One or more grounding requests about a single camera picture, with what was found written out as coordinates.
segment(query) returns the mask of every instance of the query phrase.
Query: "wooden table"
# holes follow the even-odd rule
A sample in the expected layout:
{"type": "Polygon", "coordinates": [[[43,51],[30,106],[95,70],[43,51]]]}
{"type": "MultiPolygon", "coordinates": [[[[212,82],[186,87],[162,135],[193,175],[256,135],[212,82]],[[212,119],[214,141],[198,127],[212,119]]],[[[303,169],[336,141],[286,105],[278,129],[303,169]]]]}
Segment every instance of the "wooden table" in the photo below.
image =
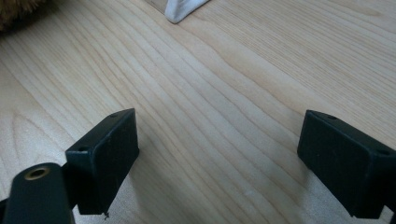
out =
{"type": "Polygon", "coordinates": [[[134,107],[141,154],[82,223],[388,223],[349,216],[296,154],[304,112],[396,148],[396,2],[53,0],[0,37],[0,196],[134,107]]]}

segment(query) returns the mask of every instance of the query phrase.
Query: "fluffy brown object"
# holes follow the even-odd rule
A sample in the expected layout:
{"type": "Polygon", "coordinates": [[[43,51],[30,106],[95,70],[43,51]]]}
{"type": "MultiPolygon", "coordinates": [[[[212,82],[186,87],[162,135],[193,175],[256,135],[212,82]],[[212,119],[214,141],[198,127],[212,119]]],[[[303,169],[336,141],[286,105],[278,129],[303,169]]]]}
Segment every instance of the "fluffy brown object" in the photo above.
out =
{"type": "Polygon", "coordinates": [[[5,31],[15,20],[35,10],[46,0],[0,0],[0,31],[5,31]]]}

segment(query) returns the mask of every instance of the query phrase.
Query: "black clamp jaw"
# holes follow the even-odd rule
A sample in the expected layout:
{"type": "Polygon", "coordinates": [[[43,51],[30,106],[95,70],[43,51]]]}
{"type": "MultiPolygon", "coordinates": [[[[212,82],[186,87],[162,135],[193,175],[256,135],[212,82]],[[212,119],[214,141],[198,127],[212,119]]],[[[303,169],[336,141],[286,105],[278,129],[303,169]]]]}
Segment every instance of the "black clamp jaw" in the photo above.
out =
{"type": "Polygon", "coordinates": [[[15,176],[0,223],[74,223],[76,205],[82,215],[107,215],[139,155],[134,109],[106,117],[65,154],[63,167],[42,163],[15,176]]]}
{"type": "Polygon", "coordinates": [[[351,216],[379,218],[384,205],[396,212],[396,151],[338,118],[308,110],[297,152],[351,216]]]}

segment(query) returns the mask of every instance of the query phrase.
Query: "white object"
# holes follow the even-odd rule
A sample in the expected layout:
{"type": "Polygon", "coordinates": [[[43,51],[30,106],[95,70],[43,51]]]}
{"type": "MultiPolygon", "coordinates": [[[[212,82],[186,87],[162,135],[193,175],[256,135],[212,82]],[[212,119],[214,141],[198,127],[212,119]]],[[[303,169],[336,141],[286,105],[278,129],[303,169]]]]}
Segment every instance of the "white object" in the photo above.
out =
{"type": "Polygon", "coordinates": [[[146,0],[172,23],[178,23],[209,0],[146,0]]]}

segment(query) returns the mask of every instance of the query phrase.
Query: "brown fur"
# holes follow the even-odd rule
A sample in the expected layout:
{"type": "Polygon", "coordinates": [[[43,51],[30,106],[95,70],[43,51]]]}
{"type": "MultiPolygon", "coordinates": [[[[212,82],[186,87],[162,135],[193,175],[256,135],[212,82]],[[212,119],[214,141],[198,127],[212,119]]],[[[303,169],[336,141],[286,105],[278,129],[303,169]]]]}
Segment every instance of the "brown fur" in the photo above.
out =
{"type": "Polygon", "coordinates": [[[17,18],[35,10],[46,0],[0,0],[0,31],[6,30],[17,18]]]}

